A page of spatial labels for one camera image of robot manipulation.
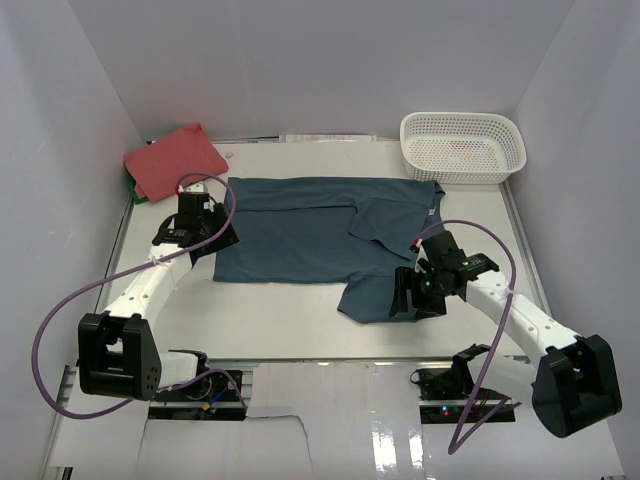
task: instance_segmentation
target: plastic basket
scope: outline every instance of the plastic basket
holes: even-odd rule
[[[488,113],[412,113],[400,145],[407,173],[420,181],[501,183],[527,161],[514,123]]]

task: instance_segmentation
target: blue wire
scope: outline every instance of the blue wire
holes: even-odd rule
[[[222,390],[218,395],[216,395],[215,397],[213,397],[211,399],[211,401],[209,402],[209,405],[213,406],[214,403],[216,403],[218,401],[218,399],[224,395],[227,391],[226,390]]]

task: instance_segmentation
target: white table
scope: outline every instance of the white table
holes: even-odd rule
[[[408,178],[398,142],[218,145],[228,160],[224,178],[303,176]],[[222,199],[217,182],[209,191]],[[443,219],[461,218],[485,225],[513,251],[516,288],[531,295],[513,226],[498,186],[444,185]],[[118,270],[145,260],[159,224],[177,211],[175,196],[137,205],[128,226]],[[485,233],[452,225],[468,254],[485,253],[505,269],[505,255]],[[156,324],[160,351],[195,349],[214,359],[399,359],[444,357],[472,343],[490,343],[495,325],[458,298],[448,314],[418,323],[361,325],[338,312],[343,284],[228,284],[212,281],[215,255],[202,258],[169,298]],[[114,299],[130,279],[116,282]],[[380,292],[392,295],[392,292]],[[509,338],[500,352],[522,354]]]

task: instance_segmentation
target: red cloth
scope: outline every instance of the red cloth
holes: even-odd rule
[[[199,123],[173,132],[160,140],[124,156],[124,165],[136,180],[138,197],[157,202],[175,193],[178,179],[185,173],[200,170],[220,175],[229,165],[211,145]],[[194,183],[205,177],[189,177]]]

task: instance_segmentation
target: dark blue cloth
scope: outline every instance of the dark blue cloth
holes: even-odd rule
[[[214,280],[348,285],[338,310],[360,323],[389,318],[394,272],[411,266],[416,235],[440,221],[436,182],[311,177],[229,180],[240,242],[218,252]],[[229,195],[225,198],[229,211]]]

